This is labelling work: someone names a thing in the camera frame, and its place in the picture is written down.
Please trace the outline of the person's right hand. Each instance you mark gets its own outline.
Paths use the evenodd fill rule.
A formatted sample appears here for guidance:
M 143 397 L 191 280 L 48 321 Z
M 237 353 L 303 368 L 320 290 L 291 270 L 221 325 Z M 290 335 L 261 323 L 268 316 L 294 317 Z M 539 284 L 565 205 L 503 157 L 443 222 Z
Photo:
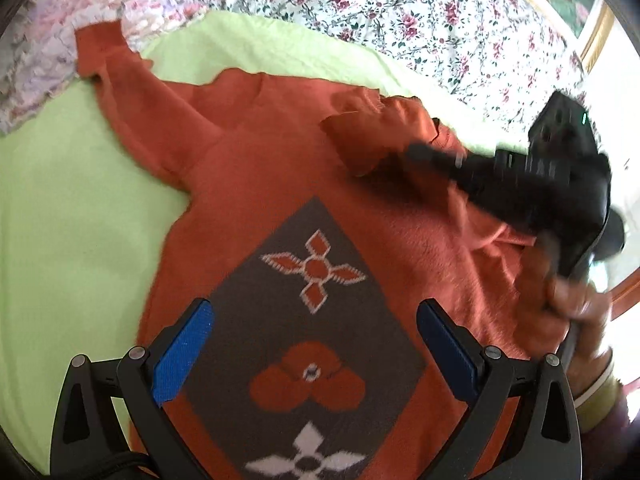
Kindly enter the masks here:
M 566 376 L 579 396 L 605 372 L 612 350 L 605 342 L 612 301 L 589 283 L 561 278 L 552 271 L 544 248 L 527 247 L 521 254 L 521 272 L 515 280 L 514 340 L 534 359 L 559 348 L 574 324 L 578 330 Z

